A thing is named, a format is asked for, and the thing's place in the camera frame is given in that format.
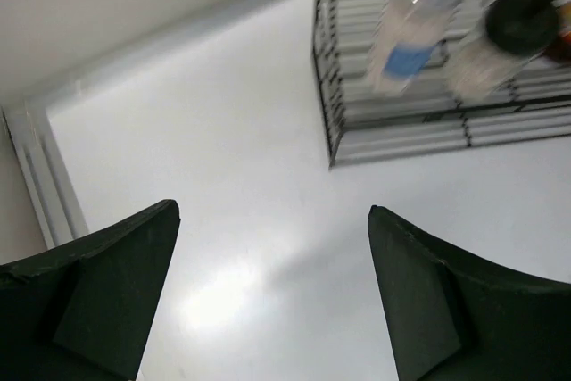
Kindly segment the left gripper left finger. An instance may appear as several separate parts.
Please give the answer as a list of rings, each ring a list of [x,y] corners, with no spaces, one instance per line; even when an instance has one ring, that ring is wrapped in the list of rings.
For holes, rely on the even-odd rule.
[[[177,242],[162,200],[1,267],[3,380],[134,380]]]

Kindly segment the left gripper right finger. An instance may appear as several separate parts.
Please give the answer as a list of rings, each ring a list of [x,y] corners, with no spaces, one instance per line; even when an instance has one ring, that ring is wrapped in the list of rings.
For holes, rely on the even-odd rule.
[[[368,239],[400,380],[568,380],[570,285],[488,261],[385,207]]]

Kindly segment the black lid white bottle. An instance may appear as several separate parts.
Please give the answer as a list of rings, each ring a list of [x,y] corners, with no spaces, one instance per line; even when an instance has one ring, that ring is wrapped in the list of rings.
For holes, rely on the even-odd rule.
[[[459,100],[487,97],[542,54],[559,36],[556,0],[494,0],[444,65]]]

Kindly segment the red lid jar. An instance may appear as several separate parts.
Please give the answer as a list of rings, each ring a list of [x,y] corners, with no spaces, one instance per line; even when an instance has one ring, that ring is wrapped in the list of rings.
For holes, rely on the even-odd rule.
[[[559,33],[543,55],[552,62],[559,64],[570,64],[570,2],[562,4],[558,8]]]

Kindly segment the silver lid blue label bottle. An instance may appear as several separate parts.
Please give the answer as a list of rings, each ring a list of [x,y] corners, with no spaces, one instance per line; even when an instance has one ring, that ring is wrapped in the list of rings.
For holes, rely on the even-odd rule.
[[[368,53],[366,78],[380,95],[399,95],[442,41],[462,0],[386,0]]]

